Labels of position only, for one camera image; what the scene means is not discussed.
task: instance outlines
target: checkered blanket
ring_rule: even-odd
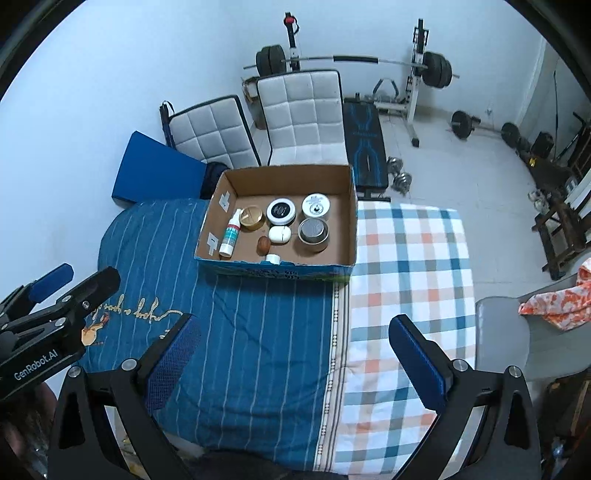
[[[392,317],[407,314],[451,359],[474,366],[472,273],[458,213],[360,202],[357,265],[348,289],[340,416],[323,456],[333,472],[393,473],[435,414],[423,407],[389,345]]]

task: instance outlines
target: bed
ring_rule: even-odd
[[[95,372],[139,358],[182,313],[194,313],[209,327],[156,421],[204,447],[313,469],[329,413],[334,286],[199,268],[193,252],[207,204],[143,203],[113,221],[98,268],[116,267],[121,287],[88,319],[81,365]]]
[[[121,288],[88,318],[82,366],[139,358],[193,313],[208,327],[154,414],[165,432],[293,469],[391,478],[435,415],[389,347],[390,318],[408,314],[449,357],[474,364],[472,275],[457,212],[360,202],[358,261],[344,285],[200,267],[193,252],[206,209],[205,200],[160,200],[113,221],[98,267],[116,267]]]

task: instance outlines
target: striped bedding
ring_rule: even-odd
[[[116,267],[121,288],[88,319],[81,365],[96,372],[139,358],[193,313],[206,325],[202,341],[156,421],[204,447],[325,469],[319,459],[335,371],[335,287],[200,268],[193,251],[207,204],[143,203],[113,221],[98,268]]]

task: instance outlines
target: spray bottle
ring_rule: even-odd
[[[228,222],[228,227],[224,233],[222,244],[220,245],[220,257],[230,258],[234,251],[234,245],[238,239],[238,233],[240,232],[240,214],[242,213],[241,208],[237,208],[234,215]]]

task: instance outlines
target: weight plate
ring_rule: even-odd
[[[505,123],[501,128],[501,138],[511,148],[517,148],[517,141],[520,136],[519,128],[511,122]]]
[[[263,47],[261,51],[256,53],[256,69],[260,77],[268,77],[272,74],[271,65],[269,64],[269,48]]]
[[[271,45],[269,47],[269,65],[271,66],[271,73],[285,73],[287,72],[287,63],[285,60],[285,52],[281,45]]]
[[[441,58],[437,53],[426,51],[423,55],[423,65],[427,67],[423,70],[423,82],[428,87],[437,87],[441,81]]]
[[[458,110],[452,115],[452,130],[456,137],[467,139],[472,133],[472,117]]]
[[[452,82],[452,64],[445,57],[441,57],[441,66],[441,82],[439,83],[439,88],[444,88]]]
[[[445,75],[443,68],[445,66],[446,60],[445,60],[445,57],[443,57],[443,55],[439,55],[439,53],[436,53],[435,55],[437,56],[437,59],[439,60],[439,65],[440,65],[440,67],[439,67],[439,72],[440,72],[439,81],[437,82],[437,85],[435,85],[435,88],[443,88],[441,86],[441,83],[443,81],[443,76]]]

